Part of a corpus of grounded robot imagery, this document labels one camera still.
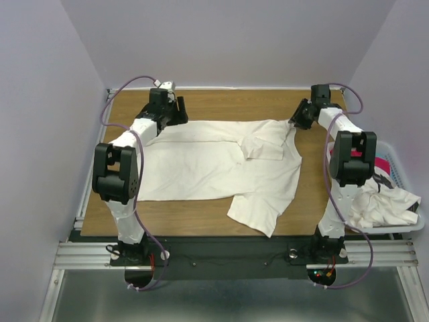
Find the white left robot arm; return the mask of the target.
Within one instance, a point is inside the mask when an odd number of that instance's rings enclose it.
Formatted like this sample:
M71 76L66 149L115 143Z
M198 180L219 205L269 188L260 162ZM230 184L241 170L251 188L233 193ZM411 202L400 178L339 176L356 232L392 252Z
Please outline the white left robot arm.
M92 188L118 233L107 251L137 265L153 259L140 201L231 198L229 218L271 237L298 188L295 134L286 120L190 121L182 97L152 88L131 126L95 148Z

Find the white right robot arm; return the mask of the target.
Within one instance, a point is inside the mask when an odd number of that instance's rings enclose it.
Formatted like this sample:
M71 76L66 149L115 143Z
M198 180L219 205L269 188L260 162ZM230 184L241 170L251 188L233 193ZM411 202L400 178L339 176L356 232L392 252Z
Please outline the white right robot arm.
M346 229L359 231L351 225L349 213L359 188L374 174L377 136L357 127L331 101L329 84L313 85L310 90L310 98L297 109L298 127L310 129L316 122L326 129L322 165L328 203L308 246L309 256L323 262L344 253Z

